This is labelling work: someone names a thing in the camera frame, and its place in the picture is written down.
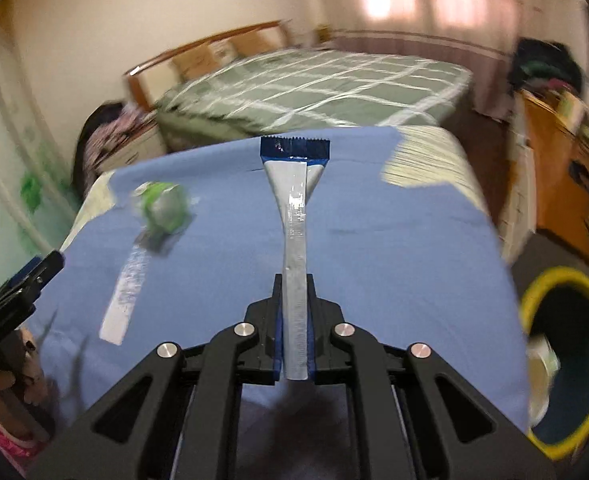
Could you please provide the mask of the white bottle grey lid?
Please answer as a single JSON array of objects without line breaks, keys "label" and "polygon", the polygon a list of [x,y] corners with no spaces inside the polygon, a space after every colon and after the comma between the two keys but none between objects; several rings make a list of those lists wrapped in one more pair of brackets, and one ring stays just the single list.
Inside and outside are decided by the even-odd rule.
[{"label": "white bottle grey lid", "polygon": [[561,364],[544,335],[529,340],[526,355],[529,362],[529,426],[535,427],[548,411],[551,388]]}]

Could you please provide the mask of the blue silver snack wrapper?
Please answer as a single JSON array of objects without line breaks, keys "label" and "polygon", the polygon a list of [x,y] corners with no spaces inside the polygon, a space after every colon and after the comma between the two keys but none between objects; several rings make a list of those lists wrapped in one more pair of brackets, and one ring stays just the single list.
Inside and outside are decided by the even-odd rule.
[{"label": "blue silver snack wrapper", "polygon": [[285,376],[303,382],[309,376],[306,207],[329,162],[330,142],[264,136],[260,156],[284,231],[281,312]]}]

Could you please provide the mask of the yellow rimmed dark trash bin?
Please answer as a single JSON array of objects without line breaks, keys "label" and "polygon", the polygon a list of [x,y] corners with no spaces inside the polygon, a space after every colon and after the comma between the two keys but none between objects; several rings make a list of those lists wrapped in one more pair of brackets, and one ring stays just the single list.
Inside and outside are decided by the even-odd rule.
[{"label": "yellow rimmed dark trash bin", "polygon": [[539,274],[522,297],[520,320],[546,375],[531,380],[545,403],[531,411],[529,437],[559,462],[589,438],[589,277],[569,266]]}]

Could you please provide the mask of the silver foil wrapper strip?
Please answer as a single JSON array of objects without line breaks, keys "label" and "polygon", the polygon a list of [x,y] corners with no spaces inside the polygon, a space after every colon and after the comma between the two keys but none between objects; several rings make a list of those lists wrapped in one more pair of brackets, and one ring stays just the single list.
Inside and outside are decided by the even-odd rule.
[{"label": "silver foil wrapper strip", "polygon": [[109,344],[123,344],[137,298],[142,290],[149,263],[149,254],[134,246],[116,280],[113,294],[102,320],[99,338]]}]

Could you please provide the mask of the blue table cloth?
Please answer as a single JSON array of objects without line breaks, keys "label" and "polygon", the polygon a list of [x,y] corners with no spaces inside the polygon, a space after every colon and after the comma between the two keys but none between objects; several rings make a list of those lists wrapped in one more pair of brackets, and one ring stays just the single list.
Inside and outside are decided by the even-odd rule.
[{"label": "blue table cloth", "polygon": [[[525,434],[525,342],[488,215],[450,184],[385,182],[383,166],[409,142],[394,128],[285,138],[330,142],[306,207],[307,284],[381,344],[428,344]],[[55,383],[61,434],[159,344],[207,344],[282,280],[284,231],[261,139],[160,157],[111,178],[116,204],[62,252],[64,267],[43,288],[30,321]],[[169,252],[147,250],[146,278],[123,344],[115,346],[99,330],[142,232],[132,192],[148,181],[183,185],[194,218]],[[277,382],[242,388],[235,466],[223,479],[360,479],[344,386],[316,385],[311,372],[303,382],[287,379],[282,328],[281,341]],[[171,478],[191,479],[188,471],[203,468],[186,443],[201,427],[186,419]]]}]

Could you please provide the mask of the black left hand gripper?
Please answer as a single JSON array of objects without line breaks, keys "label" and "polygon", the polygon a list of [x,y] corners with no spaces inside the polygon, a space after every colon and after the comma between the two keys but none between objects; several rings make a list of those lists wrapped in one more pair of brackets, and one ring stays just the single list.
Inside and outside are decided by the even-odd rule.
[{"label": "black left hand gripper", "polygon": [[34,257],[0,286],[0,370],[22,373],[26,349],[20,327],[35,312],[43,288],[63,267],[63,254],[54,250],[43,258]]}]

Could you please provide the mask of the wooden top cabinet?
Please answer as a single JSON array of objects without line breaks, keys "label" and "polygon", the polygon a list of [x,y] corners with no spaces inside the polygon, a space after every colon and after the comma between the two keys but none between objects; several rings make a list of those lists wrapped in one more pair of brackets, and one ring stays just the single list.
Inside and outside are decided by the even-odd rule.
[{"label": "wooden top cabinet", "polygon": [[515,94],[508,130],[510,184],[499,217],[503,258],[513,263],[541,234],[589,265],[589,191],[572,179],[572,162],[589,169],[589,152],[555,111],[527,91]]}]

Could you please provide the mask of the wooden headboard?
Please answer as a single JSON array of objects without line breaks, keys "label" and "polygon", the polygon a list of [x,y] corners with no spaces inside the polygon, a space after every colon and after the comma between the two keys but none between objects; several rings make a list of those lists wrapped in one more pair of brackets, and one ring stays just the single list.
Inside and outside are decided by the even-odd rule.
[{"label": "wooden headboard", "polygon": [[293,35],[285,22],[247,25],[202,38],[140,62],[123,75],[128,97],[146,112],[168,90],[191,79],[209,75],[261,47],[292,47]]}]

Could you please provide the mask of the bed with green quilt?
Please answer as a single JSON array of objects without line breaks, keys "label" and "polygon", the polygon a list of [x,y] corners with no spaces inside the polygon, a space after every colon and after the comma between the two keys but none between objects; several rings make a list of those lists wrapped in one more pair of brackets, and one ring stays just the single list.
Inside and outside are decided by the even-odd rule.
[{"label": "bed with green quilt", "polygon": [[472,87],[468,68],[431,58],[280,49],[175,84],[154,106],[184,150],[294,130],[440,126],[470,106]]}]

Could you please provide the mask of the pile of folded clothes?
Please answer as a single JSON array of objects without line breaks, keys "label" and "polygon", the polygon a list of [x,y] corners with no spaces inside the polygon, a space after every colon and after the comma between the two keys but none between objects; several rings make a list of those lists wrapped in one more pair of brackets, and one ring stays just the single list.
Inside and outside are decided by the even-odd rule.
[{"label": "pile of folded clothes", "polygon": [[518,91],[532,79],[558,79],[583,92],[583,72],[565,44],[521,37],[507,76],[510,90]]}]

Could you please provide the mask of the pink white curtain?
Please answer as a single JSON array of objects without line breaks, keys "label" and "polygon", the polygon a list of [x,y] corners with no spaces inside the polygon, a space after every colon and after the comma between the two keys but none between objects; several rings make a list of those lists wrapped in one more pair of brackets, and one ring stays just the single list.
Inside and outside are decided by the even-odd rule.
[{"label": "pink white curtain", "polygon": [[413,54],[465,66],[473,106],[500,118],[507,76],[522,38],[559,42],[589,78],[586,0],[313,0],[345,50]]}]

